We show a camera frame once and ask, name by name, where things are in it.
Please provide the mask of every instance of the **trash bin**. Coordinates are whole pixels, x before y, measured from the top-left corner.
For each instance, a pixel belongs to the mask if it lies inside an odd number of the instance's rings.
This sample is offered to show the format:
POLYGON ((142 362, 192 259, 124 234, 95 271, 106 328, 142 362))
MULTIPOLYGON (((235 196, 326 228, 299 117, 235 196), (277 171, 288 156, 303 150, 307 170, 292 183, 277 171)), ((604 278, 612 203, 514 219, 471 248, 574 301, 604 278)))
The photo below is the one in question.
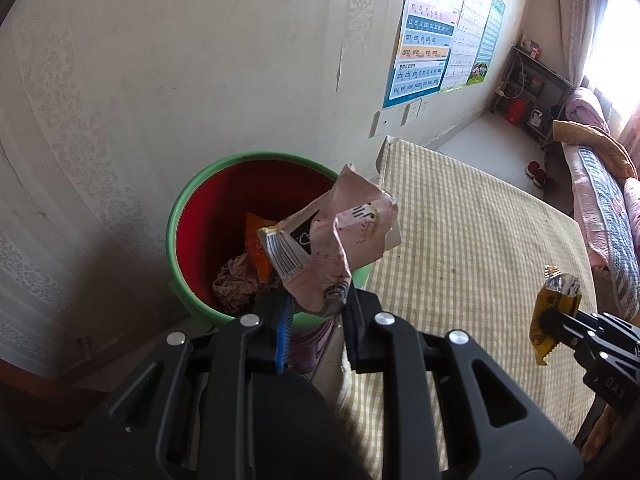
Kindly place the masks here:
MULTIPOLYGON (((318 162, 274 152, 228 156, 194 176, 175 201, 166 233, 170 286, 191 315, 207 327, 233 319, 218 310, 211 283, 228 259, 244 251, 245 213, 282 220, 331 189, 337 177, 318 162)), ((353 272, 356 286, 369 270, 353 272)), ((323 321, 299 312, 293 329, 323 321)))

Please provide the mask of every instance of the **orange wrapper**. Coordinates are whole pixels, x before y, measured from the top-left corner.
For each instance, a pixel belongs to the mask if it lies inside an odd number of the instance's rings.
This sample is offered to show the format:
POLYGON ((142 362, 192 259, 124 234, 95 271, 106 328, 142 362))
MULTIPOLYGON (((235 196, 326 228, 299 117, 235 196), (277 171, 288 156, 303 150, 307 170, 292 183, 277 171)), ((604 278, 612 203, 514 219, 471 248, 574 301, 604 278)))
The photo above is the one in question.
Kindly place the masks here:
POLYGON ((247 213, 245 215, 244 248, 247 253, 249 253, 249 258, 258 273, 260 283, 269 282, 271 262, 262 249, 262 243, 260 238, 258 238, 258 229, 271 227, 272 225, 276 225, 276 222, 272 220, 265 220, 253 213, 247 213))

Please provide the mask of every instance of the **tiled floor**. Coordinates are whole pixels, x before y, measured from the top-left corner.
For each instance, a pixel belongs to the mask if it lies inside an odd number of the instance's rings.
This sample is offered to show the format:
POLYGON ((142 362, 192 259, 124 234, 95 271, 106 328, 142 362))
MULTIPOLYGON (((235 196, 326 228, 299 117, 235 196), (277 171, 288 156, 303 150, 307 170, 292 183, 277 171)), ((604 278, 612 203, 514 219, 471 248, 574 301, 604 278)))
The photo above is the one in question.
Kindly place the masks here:
POLYGON ((544 153, 535 140, 498 114, 486 113, 437 151, 542 199, 542 190, 524 169, 532 160, 542 166, 544 153))

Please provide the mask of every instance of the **wall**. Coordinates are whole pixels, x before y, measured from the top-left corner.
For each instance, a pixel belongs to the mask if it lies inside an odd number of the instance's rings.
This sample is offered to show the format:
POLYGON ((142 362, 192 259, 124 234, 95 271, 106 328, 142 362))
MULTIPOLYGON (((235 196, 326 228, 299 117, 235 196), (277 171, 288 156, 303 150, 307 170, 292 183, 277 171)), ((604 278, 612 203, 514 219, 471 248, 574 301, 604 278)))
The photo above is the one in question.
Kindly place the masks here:
MULTIPOLYGON (((397 134, 427 143, 486 82, 431 96, 397 134)), ((402 0, 18 0, 0 27, 0 356, 53 376, 181 315, 164 229, 212 161, 280 150, 366 176, 402 0)))
POLYGON ((568 68, 562 54, 558 0, 527 0, 520 31, 526 32, 530 40, 542 47, 542 63, 568 77, 568 68))

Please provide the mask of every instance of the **blanket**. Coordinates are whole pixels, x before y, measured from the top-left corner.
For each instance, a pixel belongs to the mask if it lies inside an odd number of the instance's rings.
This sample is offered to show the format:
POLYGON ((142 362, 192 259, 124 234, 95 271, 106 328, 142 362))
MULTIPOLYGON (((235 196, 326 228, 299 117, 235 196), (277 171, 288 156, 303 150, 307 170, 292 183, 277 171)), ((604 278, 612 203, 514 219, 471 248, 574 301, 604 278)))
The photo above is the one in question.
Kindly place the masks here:
POLYGON ((640 271, 625 200, 620 186, 591 148, 580 146, 580 158, 596 193, 598 209, 607 231, 609 272, 617 316, 631 320, 638 314, 640 271))
POLYGON ((595 94, 587 88, 576 88, 566 100, 564 114, 570 121, 595 126, 610 136, 609 125, 595 94))
POLYGON ((553 130, 557 142, 593 148, 614 178, 638 178, 636 167, 624 146, 605 132, 572 121, 554 121, 553 130))

